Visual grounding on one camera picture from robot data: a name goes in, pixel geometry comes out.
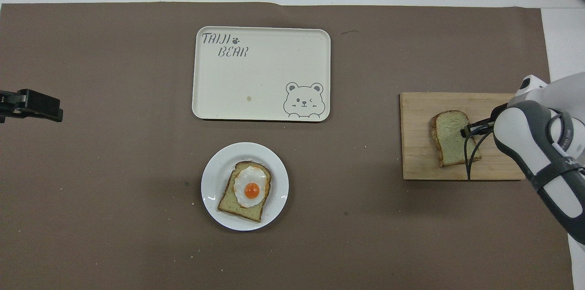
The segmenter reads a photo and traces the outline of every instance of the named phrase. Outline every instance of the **toast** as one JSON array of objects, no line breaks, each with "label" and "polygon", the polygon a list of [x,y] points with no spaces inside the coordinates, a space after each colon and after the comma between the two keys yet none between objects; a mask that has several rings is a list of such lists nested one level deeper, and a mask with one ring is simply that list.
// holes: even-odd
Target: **toast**
[{"label": "toast", "polygon": [[[265,173],[266,190],[264,198],[261,200],[261,202],[259,202],[255,206],[244,208],[240,206],[240,204],[238,203],[238,199],[236,198],[236,194],[234,194],[234,182],[236,180],[236,177],[238,177],[238,175],[240,174],[240,172],[245,170],[249,166],[259,167]],[[267,169],[265,166],[255,163],[253,161],[240,161],[236,163],[234,171],[232,171],[232,174],[229,176],[228,184],[226,184],[225,190],[223,191],[223,196],[219,201],[218,210],[231,213],[232,215],[239,215],[240,217],[244,217],[257,223],[261,222],[262,211],[264,209],[266,198],[268,198],[268,194],[270,192],[271,181],[272,174],[270,173],[269,169]]]},{"label": "toast", "polygon": [[[439,151],[439,166],[449,166],[465,163],[464,143],[460,130],[469,124],[466,113],[462,111],[444,111],[431,119],[431,135]],[[471,154],[476,143],[473,138],[468,140],[468,154]],[[479,151],[474,161],[481,159]]]}]

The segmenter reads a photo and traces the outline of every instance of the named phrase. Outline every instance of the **wooden cutting board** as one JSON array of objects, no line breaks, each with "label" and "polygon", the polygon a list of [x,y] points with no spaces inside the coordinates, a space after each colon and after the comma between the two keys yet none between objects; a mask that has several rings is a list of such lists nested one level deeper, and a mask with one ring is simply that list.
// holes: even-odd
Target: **wooden cutting board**
[{"label": "wooden cutting board", "polygon": [[[491,110],[508,102],[513,94],[403,92],[400,94],[404,179],[467,180],[465,165],[439,167],[438,152],[431,137],[431,119],[449,109],[466,113],[471,123],[486,119]],[[516,163],[495,146],[493,137],[479,148],[481,160],[472,167],[472,180],[521,180]]]}]

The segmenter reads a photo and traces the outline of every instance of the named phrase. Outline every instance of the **egg white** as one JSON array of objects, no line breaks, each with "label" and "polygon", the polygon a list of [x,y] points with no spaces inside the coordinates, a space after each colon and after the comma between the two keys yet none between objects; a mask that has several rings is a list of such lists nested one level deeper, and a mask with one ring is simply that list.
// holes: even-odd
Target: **egg white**
[{"label": "egg white", "polygon": [[[260,188],[258,196],[253,199],[249,199],[244,189],[249,183],[256,183]],[[234,194],[238,199],[238,204],[244,208],[253,207],[260,203],[264,199],[266,192],[266,174],[262,169],[255,166],[249,166],[246,169],[240,171],[240,174],[234,180]]]}]

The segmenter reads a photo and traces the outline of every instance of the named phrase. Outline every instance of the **bear face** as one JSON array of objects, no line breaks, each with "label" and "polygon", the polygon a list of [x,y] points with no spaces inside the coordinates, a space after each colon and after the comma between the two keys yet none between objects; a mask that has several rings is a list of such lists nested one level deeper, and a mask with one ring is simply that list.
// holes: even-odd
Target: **bear face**
[{"label": "bear face", "polygon": [[287,92],[284,111],[288,113],[288,117],[319,117],[325,111],[321,84],[299,86],[295,82],[290,82],[287,84]]}]

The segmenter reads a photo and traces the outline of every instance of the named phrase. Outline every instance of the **bear ear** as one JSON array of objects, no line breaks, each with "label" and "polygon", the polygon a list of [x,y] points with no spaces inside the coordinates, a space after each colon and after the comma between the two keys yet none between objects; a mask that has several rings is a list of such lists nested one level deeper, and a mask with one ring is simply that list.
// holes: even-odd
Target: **bear ear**
[{"label": "bear ear", "polygon": [[287,92],[290,93],[295,88],[298,88],[298,84],[295,82],[290,82],[287,84]]},{"label": "bear ear", "polygon": [[323,86],[320,83],[313,83],[313,85],[311,85],[311,88],[313,88],[313,90],[319,93],[323,92]]}]

